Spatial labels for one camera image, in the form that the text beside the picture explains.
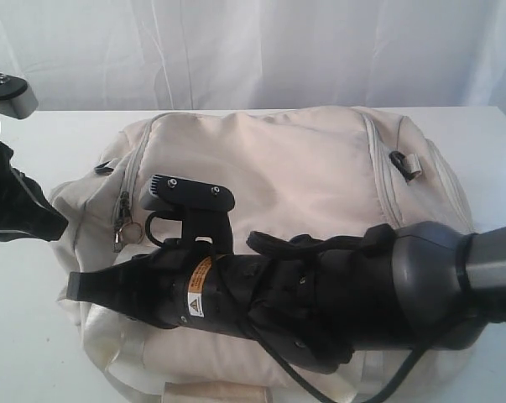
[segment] white fabric backdrop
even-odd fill
[[[498,105],[506,0],[0,0],[42,109]]]

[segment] zipper pull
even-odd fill
[[[123,191],[119,199],[118,217],[115,221],[115,238],[112,250],[120,252],[128,243],[140,243],[143,240],[143,227],[135,222],[129,206],[129,193]]]

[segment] cream duffel bag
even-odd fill
[[[404,172],[389,158],[394,150],[406,157]],[[149,214],[139,192],[153,174],[230,189],[236,254],[252,253],[245,240],[253,230],[329,238],[362,236],[384,222],[399,228],[433,220],[472,231],[463,190],[435,145],[407,117],[365,107],[259,117],[165,113],[127,126],[95,165],[52,195],[70,222],[55,245],[68,272],[100,270],[154,249],[138,225]],[[152,229],[159,239],[180,234],[177,222],[158,220]],[[262,402],[272,388],[275,395],[299,388],[254,341],[186,327],[160,330],[64,295],[60,304],[80,328],[87,355],[131,401]],[[399,394],[438,385],[466,355],[428,352]],[[349,402],[380,390],[406,356],[357,352],[335,374],[300,373],[332,399]]]

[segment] orange warning sticker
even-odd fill
[[[187,291],[201,294],[202,287],[204,286],[204,280],[206,279],[206,275],[210,269],[211,258],[207,257],[196,266],[195,270],[193,270],[193,274],[189,279],[189,288]]]

